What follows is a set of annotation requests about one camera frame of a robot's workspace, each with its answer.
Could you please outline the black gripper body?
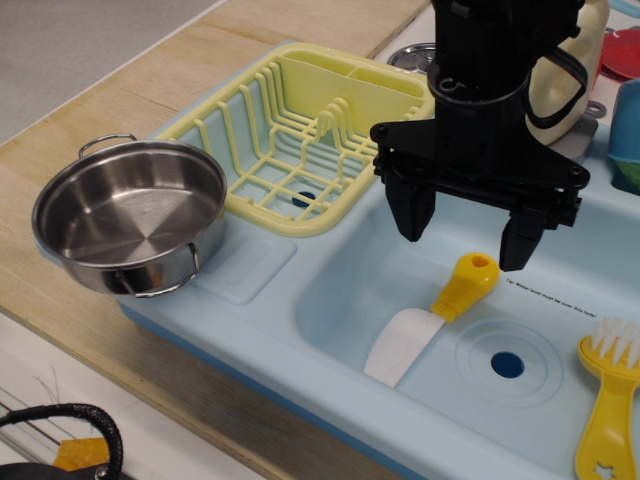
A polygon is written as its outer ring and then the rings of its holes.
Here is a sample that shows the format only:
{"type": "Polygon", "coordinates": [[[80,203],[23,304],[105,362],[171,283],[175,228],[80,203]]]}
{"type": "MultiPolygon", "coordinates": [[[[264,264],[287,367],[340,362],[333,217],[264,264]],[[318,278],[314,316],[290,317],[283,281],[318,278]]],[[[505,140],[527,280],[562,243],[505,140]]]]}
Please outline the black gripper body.
{"type": "Polygon", "coordinates": [[[431,186],[436,195],[540,215],[545,228],[573,225],[589,174],[540,143],[526,123],[529,119],[541,129],[557,125],[585,93],[586,69],[574,59],[558,63],[580,88],[564,107],[543,118],[533,113],[529,99],[530,71],[504,71],[478,84],[432,64],[433,118],[373,126],[376,175],[382,183],[394,173],[408,183],[431,186]]]}

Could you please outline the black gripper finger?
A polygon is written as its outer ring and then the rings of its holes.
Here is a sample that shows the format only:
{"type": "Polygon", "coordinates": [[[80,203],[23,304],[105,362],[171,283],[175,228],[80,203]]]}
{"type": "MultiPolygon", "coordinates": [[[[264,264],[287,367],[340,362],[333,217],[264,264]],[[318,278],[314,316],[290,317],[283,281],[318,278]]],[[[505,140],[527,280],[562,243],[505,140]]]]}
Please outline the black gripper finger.
{"type": "Polygon", "coordinates": [[[525,268],[545,231],[546,219],[527,212],[511,212],[501,237],[499,266],[504,272],[525,268]]]}
{"type": "Polygon", "coordinates": [[[408,183],[389,173],[383,178],[387,202],[400,234],[417,242],[435,211],[436,191],[429,185],[408,183]]]}

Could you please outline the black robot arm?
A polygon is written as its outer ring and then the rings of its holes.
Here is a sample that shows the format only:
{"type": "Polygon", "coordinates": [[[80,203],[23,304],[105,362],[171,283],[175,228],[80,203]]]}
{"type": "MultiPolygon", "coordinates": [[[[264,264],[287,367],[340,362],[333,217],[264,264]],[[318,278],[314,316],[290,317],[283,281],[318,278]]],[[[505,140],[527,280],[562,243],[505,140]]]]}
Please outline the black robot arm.
{"type": "Polygon", "coordinates": [[[435,100],[429,120],[383,122],[370,135],[374,171],[399,232],[417,241],[438,193],[509,212],[500,268],[524,268],[547,230],[572,226],[587,170],[533,135],[560,123],[562,106],[540,117],[529,98],[531,74],[546,58],[584,94],[586,68],[561,49],[578,35],[578,1],[438,1],[434,59],[427,71],[435,100]]]}

